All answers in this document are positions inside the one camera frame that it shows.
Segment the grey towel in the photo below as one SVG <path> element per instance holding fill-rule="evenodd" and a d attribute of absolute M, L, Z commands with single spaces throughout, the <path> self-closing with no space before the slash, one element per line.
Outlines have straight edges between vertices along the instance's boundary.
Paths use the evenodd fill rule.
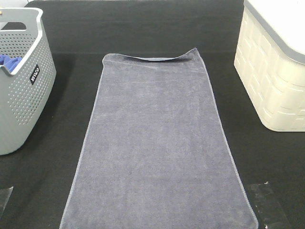
<path fill-rule="evenodd" d="M 60 228 L 258 228 L 198 50 L 102 64 Z"/>

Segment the blue towel in basket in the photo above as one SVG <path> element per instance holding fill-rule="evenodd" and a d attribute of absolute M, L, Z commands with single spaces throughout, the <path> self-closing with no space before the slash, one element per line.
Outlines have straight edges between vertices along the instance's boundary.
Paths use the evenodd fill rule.
<path fill-rule="evenodd" d="M 0 65 L 5 66 L 10 73 L 16 68 L 16 66 L 21 62 L 21 60 L 21 57 L 11 58 L 8 55 L 0 55 Z"/>

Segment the grey perforated laundry basket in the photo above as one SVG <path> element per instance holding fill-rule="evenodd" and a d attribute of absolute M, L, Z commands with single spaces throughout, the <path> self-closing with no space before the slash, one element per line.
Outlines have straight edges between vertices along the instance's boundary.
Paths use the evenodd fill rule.
<path fill-rule="evenodd" d="M 39 8 L 3 8 L 2 23 L 19 22 L 25 28 L 0 32 L 0 53 L 20 57 L 10 71 L 0 67 L 0 153 L 10 154 L 26 141 L 51 93 L 56 68 Z"/>

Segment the white plastic storage basket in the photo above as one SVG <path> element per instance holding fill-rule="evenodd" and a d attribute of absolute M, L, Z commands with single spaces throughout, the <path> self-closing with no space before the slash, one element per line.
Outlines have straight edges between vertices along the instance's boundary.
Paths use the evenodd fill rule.
<path fill-rule="evenodd" d="M 304 131 L 304 1 L 246 0 L 234 66 L 266 128 Z"/>

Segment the black felt table mat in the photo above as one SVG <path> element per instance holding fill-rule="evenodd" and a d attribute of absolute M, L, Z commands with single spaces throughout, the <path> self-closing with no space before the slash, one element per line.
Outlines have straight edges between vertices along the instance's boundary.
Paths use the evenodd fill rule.
<path fill-rule="evenodd" d="M 305 135 L 260 122 L 234 68 L 241 0 L 34 0 L 57 70 L 25 144 L 0 158 L 12 195 L 3 229 L 57 229 L 108 53 L 175 57 L 197 48 L 243 185 L 268 182 L 294 229 L 305 226 Z"/>

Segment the clear tape strip right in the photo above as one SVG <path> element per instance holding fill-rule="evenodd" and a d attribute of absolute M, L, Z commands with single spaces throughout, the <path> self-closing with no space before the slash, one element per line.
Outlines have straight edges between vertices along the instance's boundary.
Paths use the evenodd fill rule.
<path fill-rule="evenodd" d="M 290 229 L 292 226 L 268 181 L 246 186 L 249 202 L 260 229 Z"/>

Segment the clear tape strip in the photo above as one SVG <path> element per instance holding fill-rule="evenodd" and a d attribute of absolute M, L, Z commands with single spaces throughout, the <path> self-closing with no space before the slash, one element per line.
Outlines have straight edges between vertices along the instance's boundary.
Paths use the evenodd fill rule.
<path fill-rule="evenodd" d="M 0 218 L 6 208 L 6 205 L 10 199 L 13 187 L 0 189 Z"/>
<path fill-rule="evenodd" d="M 246 186 L 249 202 L 260 229 L 290 229 L 292 226 L 268 181 Z"/>

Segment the clear tape strip left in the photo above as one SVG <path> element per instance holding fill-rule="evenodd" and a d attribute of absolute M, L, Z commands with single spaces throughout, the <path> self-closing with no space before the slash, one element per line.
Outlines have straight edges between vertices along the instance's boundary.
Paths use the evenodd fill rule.
<path fill-rule="evenodd" d="M 13 187 L 0 189 L 0 218 L 6 208 L 6 205 L 10 199 Z"/>

